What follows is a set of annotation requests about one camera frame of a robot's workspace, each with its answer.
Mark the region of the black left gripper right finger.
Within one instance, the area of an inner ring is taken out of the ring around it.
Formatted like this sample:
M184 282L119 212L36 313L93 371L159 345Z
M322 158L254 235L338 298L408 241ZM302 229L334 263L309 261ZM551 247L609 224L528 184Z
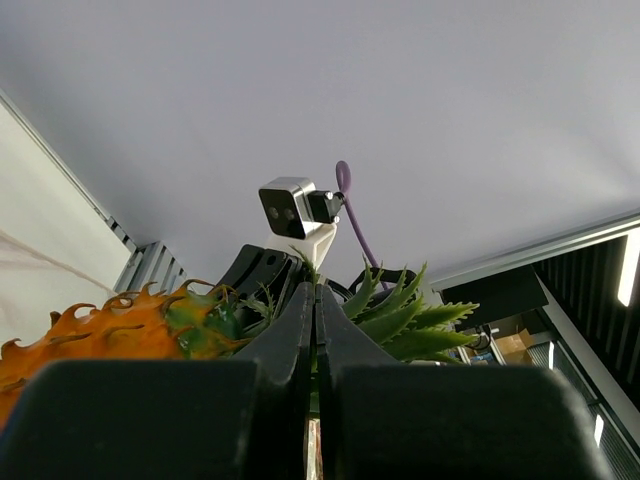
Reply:
M580 395L527 366L407 365L316 290L328 479L609 479Z

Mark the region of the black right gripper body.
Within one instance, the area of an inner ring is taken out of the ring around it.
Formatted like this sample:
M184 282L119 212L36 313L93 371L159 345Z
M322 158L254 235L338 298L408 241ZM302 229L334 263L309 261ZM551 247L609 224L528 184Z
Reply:
M239 301L260 300L279 314L297 285L312 280L319 280L318 273L298 253L246 244L217 284L233 291ZM332 280L326 285L343 299L342 309L351 320L370 320L420 303L420 274L408 269L389 270L365 262L350 287Z

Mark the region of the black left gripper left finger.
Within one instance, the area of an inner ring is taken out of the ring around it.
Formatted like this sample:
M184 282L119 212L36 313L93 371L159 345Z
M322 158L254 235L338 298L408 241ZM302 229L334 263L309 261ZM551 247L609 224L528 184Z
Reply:
M314 290L224 360L44 368L1 436L5 479L303 479Z

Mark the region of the orange toy pineapple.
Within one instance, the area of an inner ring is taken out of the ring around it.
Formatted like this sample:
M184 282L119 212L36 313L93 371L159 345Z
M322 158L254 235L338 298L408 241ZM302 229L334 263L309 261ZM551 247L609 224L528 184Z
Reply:
M398 271L393 288L377 299L385 273L365 266L359 288L344 294L340 309L392 358L449 363L450 351L473 341L455 326L473 315L478 304L430 304L421 287L423 272L408 269ZM5 341L1 420L8 421L26 386L55 361L229 358L275 323L281 302L264 283L248 297L225 283L199 294L191 283L157 293L143 286L119 293L101 307L76 303L64 312L51 312L50 327L39 340L29 345L18 338Z

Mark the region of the clear zip top bag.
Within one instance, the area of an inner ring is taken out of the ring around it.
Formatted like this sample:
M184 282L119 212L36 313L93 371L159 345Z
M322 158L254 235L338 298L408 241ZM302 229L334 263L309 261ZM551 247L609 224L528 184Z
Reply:
M1 232L1 282L68 301L102 301L114 291L74 267Z

